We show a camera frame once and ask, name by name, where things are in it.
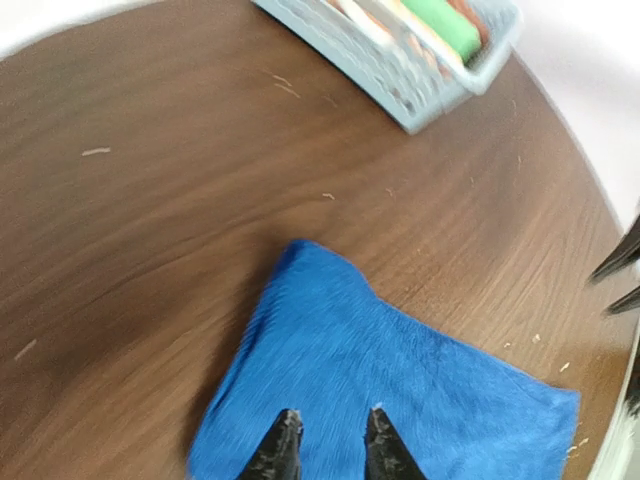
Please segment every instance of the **brown tabletop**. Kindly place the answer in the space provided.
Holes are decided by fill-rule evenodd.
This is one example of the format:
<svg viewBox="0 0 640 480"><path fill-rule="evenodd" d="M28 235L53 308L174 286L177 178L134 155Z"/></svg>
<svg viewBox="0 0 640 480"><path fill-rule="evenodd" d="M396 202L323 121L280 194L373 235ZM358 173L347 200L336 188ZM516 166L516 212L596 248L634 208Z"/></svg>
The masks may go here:
<svg viewBox="0 0 640 480"><path fill-rule="evenodd" d="M565 478L586 478L636 320L600 312L632 282L584 286L618 234L517 61L409 137L249 2L165 3L0 63L0 132L1 478L183 478L296 237L580 390Z"/></svg>

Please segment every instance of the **brown object in basket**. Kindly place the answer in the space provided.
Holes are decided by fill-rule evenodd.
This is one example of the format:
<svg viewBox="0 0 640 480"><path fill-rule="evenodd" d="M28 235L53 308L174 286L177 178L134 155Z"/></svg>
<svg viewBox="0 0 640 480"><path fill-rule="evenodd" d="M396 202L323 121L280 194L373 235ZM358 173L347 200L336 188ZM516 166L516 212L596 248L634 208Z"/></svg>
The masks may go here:
<svg viewBox="0 0 640 480"><path fill-rule="evenodd" d="M480 33L480 41L483 46L489 43L489 29L480 17L476 15L476 12L473 11L466 0L447 0L447 2L478 29L478 33Z"/></svg>

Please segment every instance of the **folded fabric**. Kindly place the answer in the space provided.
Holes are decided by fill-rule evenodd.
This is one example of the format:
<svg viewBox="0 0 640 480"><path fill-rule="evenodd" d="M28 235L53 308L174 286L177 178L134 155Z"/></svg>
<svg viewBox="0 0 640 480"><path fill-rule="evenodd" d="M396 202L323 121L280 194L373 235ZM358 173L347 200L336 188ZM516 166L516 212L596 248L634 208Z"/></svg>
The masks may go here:
<svg viewBox="0 0 640 480"><path fill-rule="evenodd" d="M195 480L242 471L278 412L302 413L305 480L362 480L382 404L430 480L562 475L579 395L549 387L376 297L308 241L282 255L188 459Z"/></svg>

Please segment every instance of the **light blue basket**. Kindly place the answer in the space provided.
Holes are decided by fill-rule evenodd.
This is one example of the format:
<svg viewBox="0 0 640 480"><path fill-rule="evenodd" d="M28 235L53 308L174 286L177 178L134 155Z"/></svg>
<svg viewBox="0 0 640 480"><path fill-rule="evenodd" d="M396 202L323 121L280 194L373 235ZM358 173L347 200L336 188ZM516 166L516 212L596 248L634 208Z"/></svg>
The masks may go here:
<svg viewBox="0 0 640 480"><path fill-rule="evenodd" d="M437 45L420 39L378 0L358 0L391 31L392 47L380 46L326 0L253 0L342 70L409 133L483 94L511 54L522 24L509 0L468 0L489 28L490 42L465 67L448 62ZM418 42L432 61L416 53Z"/></svg>

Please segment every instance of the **gray basket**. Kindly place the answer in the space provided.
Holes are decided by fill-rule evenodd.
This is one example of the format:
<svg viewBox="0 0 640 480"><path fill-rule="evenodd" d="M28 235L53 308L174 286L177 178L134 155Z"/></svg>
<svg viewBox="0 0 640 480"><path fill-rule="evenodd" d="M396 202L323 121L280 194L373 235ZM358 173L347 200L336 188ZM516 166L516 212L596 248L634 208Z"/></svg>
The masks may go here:
<svg viewBox="0 0 640 480"><path fill-rule="evenodd" d="M391 30L392 48L379 46L325 0L253 0L356 82L409 133L415 133L470 95L483 94L511 54L520 33L519 9L509 0L468 0L487 25L490 42L466 68L447 61L377 0L359 0ZM431 53L416 54L418 41Z"/></svg>

